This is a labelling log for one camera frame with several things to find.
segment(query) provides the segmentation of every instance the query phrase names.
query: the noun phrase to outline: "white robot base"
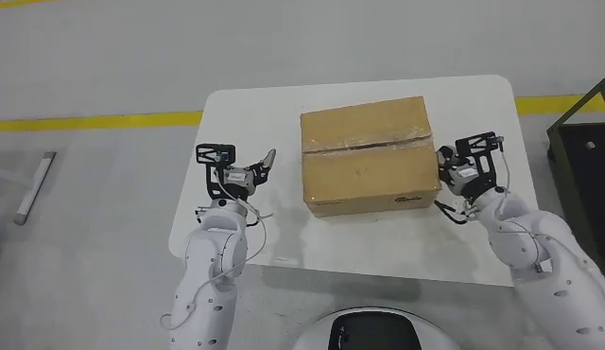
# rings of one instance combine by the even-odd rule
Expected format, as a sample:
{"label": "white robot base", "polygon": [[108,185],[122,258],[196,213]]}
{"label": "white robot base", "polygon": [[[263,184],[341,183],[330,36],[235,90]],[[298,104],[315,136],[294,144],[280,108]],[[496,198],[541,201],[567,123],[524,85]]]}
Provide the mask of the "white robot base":
{"label": "white robot base", "polygon": [[334,312],[308,326],[293,350],[459,350],[432,323],[403,310],[358,307]]}

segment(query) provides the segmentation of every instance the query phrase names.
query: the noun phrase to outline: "gray floor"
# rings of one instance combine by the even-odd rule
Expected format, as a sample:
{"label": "gray floor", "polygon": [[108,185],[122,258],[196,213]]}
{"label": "gray floor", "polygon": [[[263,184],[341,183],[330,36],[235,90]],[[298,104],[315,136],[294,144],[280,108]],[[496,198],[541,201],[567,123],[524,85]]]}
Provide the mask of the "gray floor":
{"label": "gray floor", "polygon": [[[545,137],[523,117],[540,205],[560,213]],[[25,227],[23,194],[0,184],[3,349],[165,349],[161,313],[182,277],[167,247],[197,128],[0,133],[0,165],[31,173],[58,152]],[[395,306],[463,349],[550,349],[512,289],[249,266],[238,280],[230,349],[288,349],[302,328],[348,306]]]}

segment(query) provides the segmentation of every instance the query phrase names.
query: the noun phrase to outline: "cable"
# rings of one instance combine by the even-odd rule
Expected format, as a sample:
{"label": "cable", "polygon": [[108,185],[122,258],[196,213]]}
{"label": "cable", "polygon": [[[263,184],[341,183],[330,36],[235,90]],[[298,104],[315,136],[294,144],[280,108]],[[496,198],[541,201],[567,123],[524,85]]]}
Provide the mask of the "cable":
{"label": "cable", "polygon": [[454,209],[453,207],[445,204],[444,202],[440,202],[440,201],[434,201],[435,205],[437,205],[437,207],[441,210],[441,212],[450,220],[452,220],[455,224],[458,225],[464,225],[467,223],[467,220],[463,219],[463,220],[458,220],[458,219],[454,219],[454,217],[452,215],[449,214],[449,212],[454,212],[455,214],[458,215],[463,215],[460,212],[457,212],[456,209]]}
{"label": "cable", "polygon": [[504,161],[504,167],[507,170],[507,189],[504,191],[504,198],[502,198],[502,200],[500,201],[500,204],[498,205],[498,209],[496,210],[498,216],[502,215],[502,206],[504,205],[504,201],[509,196],[509,189],[510,189],[510,169],[509,169],[509,163],[507,162],[507,157],[504,155],[504,150],[500,149],[500,154],[502,154],[502,161]]}
{"label": "cable", "polygon": [[250,260],[252,260],[253,258],[255,258],[258,254],[260,254],[264,249],[265,249],[265,245],[267,245],[267,226],[265,225],[265,221],[264,219],[270,218],[271,216],[273,216],[273,214],[268,214],[268,215],[261,215],[261,213],[254,208],[254,206],[250,203],[248,203],[247,201],[242,201],[241,199],[236,199],[233,197],[233,195],[231,195],[229,192],[226,191],[225,187],[223,186],[223,184],[220,182],[219,178],[216,178],[218,180],[218,186],[220,187],[220,189],[229,197],[231,198],[233,201],[237,202],[239,205],[241,205],[242,207],[246,208],[248,211],[252,211],[252,213],[256,216],[256,221],[260,221],[261,225],[263,226],[263,244],[261,245],[260,249],[254,253],[253,255],[249,256],[248,258],[246,258],[244,261],[242,261],[241,263],[239,263],[238,265],[236,265],[235,267],[231,268],[230,270],[227,270],[225,272],[220,273],[219,275],[208,279],[207,281],[205,281],[204,283],[202,283],[199,287],[198,290],[196,290],[196,293],[193,295],[193,299],[192,301],[187,304],[186,310],[187,310],[187,316],[184,318],[184,320],[176,325],[173,326],[167,326],[166,324],[164,324],[164,318],[166,317],[172,317],[171,313],[165,313],[162,316],[160,316],[160,326],[165,329],[165,330],[176,330],[178,328],[180,328],[181,326],[185,325],[185,323],[187,323],[187,321],[189,321],[189,318],[191,317],[191,315],[193,314],[193,312],[196,311],[197,309],[197,304],[196,304],[196,300],[198,299],[198,295],[199,292],[206,287],[207,285],[209,285],[210,283],[216,281],[217,279],[222,278],[223,276],[239,269],[240,267],[244,266],[246,263],[248,263]]}
{"label": "cable", "polygon": [[[576,262],[578,263],[582,263],[584,264],[584,261],[586,259],[584,259],[583,257],[580,257],[578,255],[576,255],[576,253],[572,252],[571,249],[569,249],[569,247],[567,245],[565,245],[564,243],[562,243],[562,241],[560,241],[558,238],[553,237],[552,235],[545,235],[544,233],[537,233],[537,232],[531,232],[528,229],[526,229],[523,225],[514,222],[514,221],[509,221],[512,222],[514,224],[516,224],[518,227],[520,227],[521,229],[523,229],[523,231],[501,231],[501,230],[496,230],[496,232],[498,233],[502,233],[502,234],[527,234],[530,235],[532,238],[535,237],[544,237],[546,240],[554,240],[555,242],[557,242],[566,252],[568,252],[572,257],[574,257],[576,259]],[[536,250],[537,250],[537,246],[538,243],[537,241],[534,239],[534,244],[536,245]],[[593,280],[593,282],[595,282],[598,286],[598,289],[601,291],[603,298],[605,299],[605,289],[603,289],[601,282],[599,280],[596,279],[596,276],[594,276],[591,272],[589,272],[587,269],[582,268],[584,271],[588,272],[588,275],[590,276],[590,278]]]}

